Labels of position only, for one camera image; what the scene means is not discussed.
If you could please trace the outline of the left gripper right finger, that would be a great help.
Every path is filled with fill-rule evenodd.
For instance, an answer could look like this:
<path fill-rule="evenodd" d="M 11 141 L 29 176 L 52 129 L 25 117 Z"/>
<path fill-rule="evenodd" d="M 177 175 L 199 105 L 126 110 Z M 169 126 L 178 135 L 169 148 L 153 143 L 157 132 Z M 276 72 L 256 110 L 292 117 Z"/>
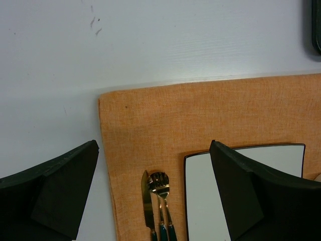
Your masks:
<path fill-rule="evenodd" d="M 212 141 L 210 156 L 231 240 L 320 240 L 320 182 Z"/>

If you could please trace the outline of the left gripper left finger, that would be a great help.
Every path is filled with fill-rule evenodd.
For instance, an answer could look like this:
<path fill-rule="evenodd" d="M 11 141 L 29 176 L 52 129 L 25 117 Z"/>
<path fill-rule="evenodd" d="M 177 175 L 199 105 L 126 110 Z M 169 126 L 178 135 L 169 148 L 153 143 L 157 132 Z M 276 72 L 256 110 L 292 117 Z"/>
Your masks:
<path fill-rule="evenodd" d="M 91 140 L 1 178 L 1 240 L 76 240 L 98 155 Z"/>

